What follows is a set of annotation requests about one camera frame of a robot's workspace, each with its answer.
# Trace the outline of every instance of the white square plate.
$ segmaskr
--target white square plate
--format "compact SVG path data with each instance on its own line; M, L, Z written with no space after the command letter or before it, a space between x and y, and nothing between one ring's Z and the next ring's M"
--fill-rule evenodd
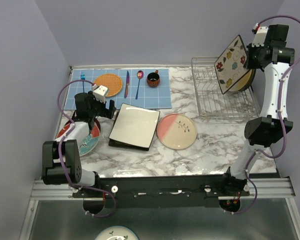
M149 148L160 112L123 103L109 138L125 144Z

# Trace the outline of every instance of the woven orange plate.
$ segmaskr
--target woven orange plate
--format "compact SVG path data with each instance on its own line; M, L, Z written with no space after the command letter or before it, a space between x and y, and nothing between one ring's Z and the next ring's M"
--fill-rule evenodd
M123 86L123 82L118 75L113 73L106 73L101 76L98 76L94 83L98 86L102 85L109 89L107 97L112 97L120 92Z

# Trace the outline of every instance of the purple wall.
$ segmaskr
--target purple wall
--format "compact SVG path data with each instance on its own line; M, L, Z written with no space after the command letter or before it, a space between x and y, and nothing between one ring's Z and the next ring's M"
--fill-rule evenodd
M71 66L190 64L216 56L283 0L36 0Z
M278 14L293 15L300 19L300 0L285 0ZM300 25L289 19L278 19L274 24L290 26L287 47L295 48L296 58L300 56ZM253 81L254 89L258 93L259 102L263 102L264 74L259 73ZM283 156L277 159L276 165L282 176L290 176L296 193L295 202L300 213L300 63L292 70L287 93L288 119L293 121L293 129L287 135L287 148ZM282 141L274 144L274 153L280 152Z
M33 0L0 0L0 240L19 239L69 67Z

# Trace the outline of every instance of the knife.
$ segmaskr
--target knife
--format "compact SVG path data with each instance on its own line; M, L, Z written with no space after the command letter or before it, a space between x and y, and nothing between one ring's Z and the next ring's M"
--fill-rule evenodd
M126 71L126 82L125 82L125 91L124 91L125 99L128 97L129 84L130 84L130 75L129 75L129 71Z

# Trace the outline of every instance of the dish rack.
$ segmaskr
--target dish rack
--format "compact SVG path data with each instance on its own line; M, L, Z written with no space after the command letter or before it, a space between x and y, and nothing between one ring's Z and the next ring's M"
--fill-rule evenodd
M252 87L222 94L214 63L217 57L193 57L191 70L199 115L214 120L252 119L260 112Z

